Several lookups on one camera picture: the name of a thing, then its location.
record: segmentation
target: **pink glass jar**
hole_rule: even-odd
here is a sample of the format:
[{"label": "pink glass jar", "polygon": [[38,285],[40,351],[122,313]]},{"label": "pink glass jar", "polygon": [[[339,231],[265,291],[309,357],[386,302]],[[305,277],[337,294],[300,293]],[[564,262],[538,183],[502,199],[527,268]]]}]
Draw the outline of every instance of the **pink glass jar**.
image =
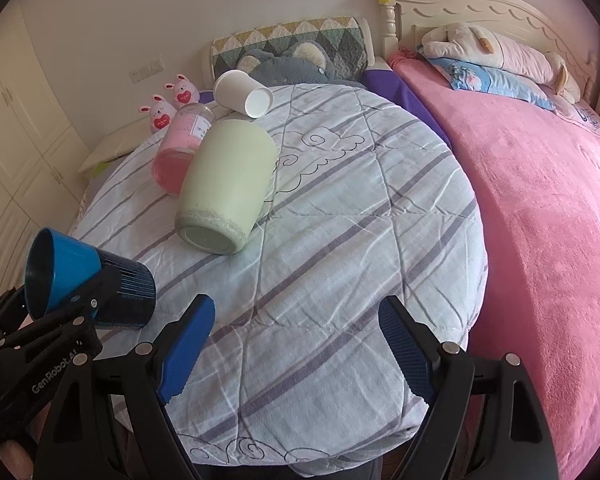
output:
[{"label": "pink glass jar", "polygon": [[154,180],[167,193],[180,194],[189,164],[215,120],[211,109],[202,103],[184,105],[171,120],[151,167]]}]

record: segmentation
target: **white wall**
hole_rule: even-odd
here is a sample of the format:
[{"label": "white wall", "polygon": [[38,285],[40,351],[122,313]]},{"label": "white wall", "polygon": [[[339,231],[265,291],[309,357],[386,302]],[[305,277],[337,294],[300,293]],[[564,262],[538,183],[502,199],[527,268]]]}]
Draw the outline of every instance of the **white wall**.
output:
[{"label": "white wall", "polygon": [[[375,0],[19,0],[40,64],[84,142],[132,122],[138,106],[183,72],[201,85],[206,44],[258,25],[298,18],[365,16]],[[586,58],[600,28],[580,0],[526,0],[551,17]],[[155,56],[165,71],[133,85],[128,72]]]}]

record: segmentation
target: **red heart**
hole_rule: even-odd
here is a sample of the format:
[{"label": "red heart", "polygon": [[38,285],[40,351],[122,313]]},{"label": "red heart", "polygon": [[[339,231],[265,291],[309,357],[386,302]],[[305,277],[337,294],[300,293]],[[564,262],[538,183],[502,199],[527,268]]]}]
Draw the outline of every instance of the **red heart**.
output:
[{"label": "red heart", "polygon": [[159,130],[163,129],[168,124],[169,124],[169,116],[167,114],[164,114],[159,119],[154,119],[154,125]]},{"label": "red heart", "polygon": [[183,92],[182,94],[178,94],[177,99],[182,104],[187,104],[189,101],[191,101],[191,92],[189,92],[189,90],[187,90],[186,92]]}]

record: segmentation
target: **pink blanket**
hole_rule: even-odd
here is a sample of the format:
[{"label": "pink blanket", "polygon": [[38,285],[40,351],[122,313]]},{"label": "pink blanket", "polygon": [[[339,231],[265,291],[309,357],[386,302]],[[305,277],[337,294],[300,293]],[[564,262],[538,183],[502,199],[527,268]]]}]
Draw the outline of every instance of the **pink blanket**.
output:
[{"label": "pink blanket", "polygon": [[391,65],[450,137],[480,206],[489,278],[470,350],[522,357],[573,480],[600,445],[600,137],[526,102],[452,90],[400,53]]}]

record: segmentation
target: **bed post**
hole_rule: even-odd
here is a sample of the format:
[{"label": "bed post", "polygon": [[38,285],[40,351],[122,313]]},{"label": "bed post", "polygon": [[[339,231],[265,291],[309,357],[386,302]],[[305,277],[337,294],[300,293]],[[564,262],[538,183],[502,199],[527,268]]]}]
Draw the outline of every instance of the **bed post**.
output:
[{"label": "bed post", "polygon": [[398,37],[395,33],[395,0],[378,0],[380,4],[381,53],[384,60],[398,50]]}]

